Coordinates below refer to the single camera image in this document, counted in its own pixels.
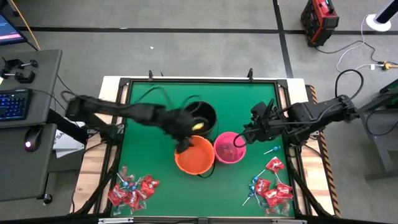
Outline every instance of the pink bucket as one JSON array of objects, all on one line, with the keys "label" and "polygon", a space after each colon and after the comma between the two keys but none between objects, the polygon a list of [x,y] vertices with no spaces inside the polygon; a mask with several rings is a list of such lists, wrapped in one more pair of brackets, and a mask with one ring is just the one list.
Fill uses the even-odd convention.
[{"label": "pink bucket", "polygon": [[[246,153],[246,146],[234,146],[234,138],[237,135],[237,133],[226,132],[217,137],[216,141],[214,142],[214,151],[216,158],[220,162],[225,164],[234,164],[243,159]],[[244,143],[244,139],[241,136],[235,141],[237,146],[241,146]]]}]

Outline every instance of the gray floor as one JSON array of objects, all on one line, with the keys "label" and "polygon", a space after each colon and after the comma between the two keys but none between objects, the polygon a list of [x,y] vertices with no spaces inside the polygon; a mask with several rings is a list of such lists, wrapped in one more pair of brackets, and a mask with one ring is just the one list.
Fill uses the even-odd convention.
[{"label": "gray floor", "polygon": [[[280,0],[285,29],[300,29],[299,15],[306,0]],[[376,13],[388,0],[334,0],[340,15],[338,30],[360,30],[363,17]],[[271,0],[36,0],[16,1],[32,26],[57,27],[162,27],[276,29]],[[5,15],[11,15],[8,8]],[[18,18],[12,20],[22,25]],[[398,17],[392,30],[398,30]],[[254,69],[256,77],[286,77],[277,34],[145,34],[36,32],[42,49],[62,49],[59,75],[75,92],[98,96],[105,75],[243,77]],[[361,37],[333,35],[322,48],[336,50]],[[398,62],[398,36],[366,36],[376,48],[378,60]],[[319,100],[334,96],[338,72],[335,65],[341,53],[326,55],[308,48],[304,36],[287,35],[287,47],[295,78],[315,86]],[[1,52],[30,50],[28,45],[1,47]],[[371,49],[361,47],[347,54],[344,68],[370,63]],[[390,70],[362,68],[365,84],[354,99],[357,107],[398,78]],[[359,85],[354,74],[341,79],[339,93],[352,94]],[[57,84],[56,95],[63,90]],[[398,179],[366,183],[364,175],[377,172],[379,166],[359,120],[333,123],[326,130],[340,208],[345,218],[396,223]],[[42,207],[36,200],[0,203],[0,218],[27,218],[64,215],[70,208],[70,195],[76,173],[51,177],[52,204]]]}]

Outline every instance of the keyboard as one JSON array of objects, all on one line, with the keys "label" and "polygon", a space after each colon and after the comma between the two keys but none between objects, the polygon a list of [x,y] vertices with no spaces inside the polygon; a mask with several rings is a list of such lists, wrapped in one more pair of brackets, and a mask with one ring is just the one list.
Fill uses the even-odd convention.
[{"label": "keyboard", "polygon": [[32,90],[0,90],[0,122],[26,119]]}]

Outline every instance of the wooden table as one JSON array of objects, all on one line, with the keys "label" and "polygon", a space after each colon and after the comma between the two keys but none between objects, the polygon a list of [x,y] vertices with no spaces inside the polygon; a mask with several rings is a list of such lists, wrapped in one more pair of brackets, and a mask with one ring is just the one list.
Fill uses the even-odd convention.
[{"label": "wooden table", "polygon": [[[119,81],[121,78],[129,78],[129,77],[115,77],[115,76],[107,76],[103,79],[103,84],[101,87],[101,91],[99,93],[99,98],[102,100],[108,101],[116,101],[116,95],[119,88]],[[287,84],[289,86],[289,96],[290,103],[297,102],[305,102],[308,101],[306,86],[304,84],[304,80],[299,78],[291,78],[287,79]],[[313,87],[308,86],[308,90],[310,90],[310,96],[314,102],[316,102],[315,90]],[[284,89],[280,88],[281,102],[282,105],[285,105],[284,98]],[[122,93],[121,102],[125,102],[127,94],[127,87],[125,86]],[[97,114],[103,121],[106,123],[110,123],[112,117],[103,114]],[[88,145],[86,148],[94,146],[100,142],[100,137],[94,136],[88,141]],[[330,161],[328,158],[327,147],[325,143],[325,138],[323,133],[320,133],[320,137],[317,140],[309,139],[307,145],[316,149],[318,152],[321,152],[323,157],[319,157],[319,155],[313,152],[310,149],[307,149],[305,146],[302,149],[301,159],[304,168],[305,179],[307,182],[308,188],[311,190],[312,194],[318,200],[318,202],[322,205],[322,207],[329,212],[330,214],[341,216],[340,210],[338,207],[338,199],[336,195],[336,190],[333,183],[333,175],[331,172]],[[95,188],[98,186],[98,182],[100,181],[101,168],[104,162],[104,153],[105,153],[106,145],[100,145],[91,151],[87,152],[84,156],[83,163],[81,166],[78,182],[75,189],[75,206],[78,210],[81,206],[88,200],[90,195],[93,193]],[[108,167],[110,167],[111,163],[114,159],[116,147],[113,147],[111,157],[109,160]],[[305,212],[304,199],[302,192],[299,186],[296,184],[297,188],[297,197],[298,204],[303,214]],[[109,190],[109,183],[107,187],[103,191],[100,211],[102,212],[106,206],[107,193]]]}]

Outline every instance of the computer monitor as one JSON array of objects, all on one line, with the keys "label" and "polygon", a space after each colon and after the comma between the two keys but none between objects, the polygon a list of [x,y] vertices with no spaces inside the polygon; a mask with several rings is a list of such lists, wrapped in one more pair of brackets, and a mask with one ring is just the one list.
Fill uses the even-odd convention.
[{"label": "computer monitor", "polygon": [[0,45],[19,44],[27,42],[26,37],[0,14]]}]

